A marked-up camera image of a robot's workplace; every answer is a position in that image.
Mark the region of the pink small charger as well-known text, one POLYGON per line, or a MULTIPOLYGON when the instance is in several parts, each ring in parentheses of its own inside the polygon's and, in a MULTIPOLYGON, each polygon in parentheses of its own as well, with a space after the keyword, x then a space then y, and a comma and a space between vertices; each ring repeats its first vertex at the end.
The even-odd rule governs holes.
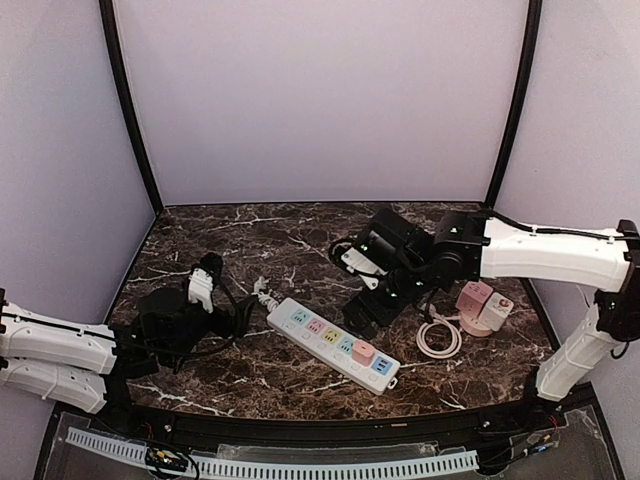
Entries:
POLYGON ((352 346, 351 358, 358 364, 369 367, 374 360, 376 349, 363 340, 356 340, 352 346))

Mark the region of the pink cube socket adapter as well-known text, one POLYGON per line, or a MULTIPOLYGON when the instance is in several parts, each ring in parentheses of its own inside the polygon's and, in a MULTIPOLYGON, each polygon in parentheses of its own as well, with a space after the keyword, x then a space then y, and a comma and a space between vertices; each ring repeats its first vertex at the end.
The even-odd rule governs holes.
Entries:
POLYGON ((493 288, 483 282, 467 282, 456 301, 456 308, 461 314, 478 317, 484 305, 493 293, 493 288))

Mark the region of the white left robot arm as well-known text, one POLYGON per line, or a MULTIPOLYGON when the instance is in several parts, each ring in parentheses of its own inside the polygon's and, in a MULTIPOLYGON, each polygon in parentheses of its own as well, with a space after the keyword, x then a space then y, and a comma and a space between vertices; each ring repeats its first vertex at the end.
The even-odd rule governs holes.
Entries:
POLYGON ((257 299, 228 310, 179 289, 142 297, 129 324, 82 325, 1 306, 1 383, 96 414, 130 405, 127 383, 178 372, 242 338, 257 299))

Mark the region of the white multicolour power strip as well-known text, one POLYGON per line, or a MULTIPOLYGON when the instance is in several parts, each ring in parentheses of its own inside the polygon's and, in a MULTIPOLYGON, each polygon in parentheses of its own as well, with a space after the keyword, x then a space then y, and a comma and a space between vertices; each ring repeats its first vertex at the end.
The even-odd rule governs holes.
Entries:
POLYGON ((376 353, 371 365, 358 364, 351 358, 358 338, 291 298, 279 302, 266 320, 292 343, 375 395, 394 389, 398 383, 399 361, 372 345, 376 353))

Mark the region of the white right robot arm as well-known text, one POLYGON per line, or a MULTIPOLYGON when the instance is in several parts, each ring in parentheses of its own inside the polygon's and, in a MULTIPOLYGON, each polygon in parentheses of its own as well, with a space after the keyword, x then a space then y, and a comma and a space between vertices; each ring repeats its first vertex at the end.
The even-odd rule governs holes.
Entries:
POLYGON ((331 255, 376 283, 343 309, 366 336, 457 281, 524 278, 594 288, 585 318, 536 371, 532 394, 547 402, 560 402, 612 349, 639 338, 639 233, 629 220, 589 231, 522 224, 490 210, 453 211, 428 233, 381 209, 331 255))

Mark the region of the white cube socket adapter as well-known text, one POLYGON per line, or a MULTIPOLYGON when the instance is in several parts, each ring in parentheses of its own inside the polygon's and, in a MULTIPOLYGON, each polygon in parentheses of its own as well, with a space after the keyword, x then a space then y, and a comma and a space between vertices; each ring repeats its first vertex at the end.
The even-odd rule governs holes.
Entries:
POLYGON ((493 332, 499 331, 511 314, 514 303, 504 295, 493 292, 483 306, 478 322, 493 332))

